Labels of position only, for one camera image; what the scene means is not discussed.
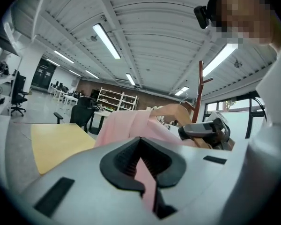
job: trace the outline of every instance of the fluorescent light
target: fluorescent light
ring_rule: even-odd
[[[93,26],[93,29],[95,30],[96,34],[101,38],[102,42],[104,42],[104,44],[108,48],[108,50],[112,53],[113,57],[115,59],[121,59],[120,54],[116,50],[115,46],[113,45],[112,41],[110,40],[109,36],[105,32],[102,25],[100,23],[98,23]]]
[[[175,95],[180,96],[183,92],[187,91],[189,87],[183,87],[181,90],[179,90]]]
[[[58,54],[60,57],[64,58],[65,60],[68,60],[70,63],[74,63],[72,60],[70,60],[69,58],[67,58],[66,56],[62,55],[61,53],[59,53],[58,51],[54,51],[56,54]]]
[[[79,75],[79,74],[77,74],[77,73],[75,73],[75,72],[73,72],[73,71],[71,71],[71,70],[69,70],[71,73],[74,73],[74,74],[76,74],[77,76],[79,76],[79,77],[81,77],[81,75]]]
[[[220,65],[235,49],[238,44],[226,44],[224,48],[216,55],[216,57],[204,68],[203,76],[207,76],[218,65]]]
[[[99,79],[96,75],[93,75],[91,72],[89,72],[88,70],[85,70],[87,73],[91,74],[94,78]]]
[[[135,82],[133,81],[131,75],[130,75],[129,73],[126,73],[126,76],[128,77],[129,82],[130,82],[133,86],[135,86]]]
[[[52,60],[50,60],[50,59],[46,59],[47,61],[49,61],[50,63],[52,63],[52,64],[54,64],[54,65],[56,65],[56,66],[59,66],[60,67],[60,65],[59,64],[57,64],[56,62],[53,62]]]

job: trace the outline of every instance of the black door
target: black door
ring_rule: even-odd
[[[41,59],[37,66],[31,84],[39,88],[48,89],[55,68],[55,65],[44,59]]]

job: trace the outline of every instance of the pink cloth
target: pink cloth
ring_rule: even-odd
[[[177,145],[197,147],[192,140],[181,141],[157,121],[155,117],[150,117],[150,113],[150,110],[116,111],[111,113],[102,126],[96,139],[95,147],[138,136],[155,138]],[[146,188],[143,201],[145,206],[152,210],[156,182],[142,159],[139,160],[136,169],[135,179],[142,182]]]

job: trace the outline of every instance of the ceiling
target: ceiling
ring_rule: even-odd
[[[193,9],[208,0],[18,0],[12,7],[15,29],[35,34],[47,51],[44,56],[92,80],[115,83],[131,73],[142,90],[174,96],[188,86],[188,96],[198,89],[199,60],[207,65],[227,43],[210,29],[202,30]],[[92,26],[101,23],[121,55],[120,60],[96,37]],[[60,51],[71,64],[54,54]],[[203,95],[211,94],[266,68],[276,54],[269,46],[244,42],[207,78]],[[236,68],[234,63],[242,63]]]

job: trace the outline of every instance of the column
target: column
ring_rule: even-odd
[[[24,36],[19,38],[17,44],[22,52],[19,72],[21,76],[26,77],[23,91],[29,92],[34,73],[46,48],[36,40],[31,44],[30,39]]]

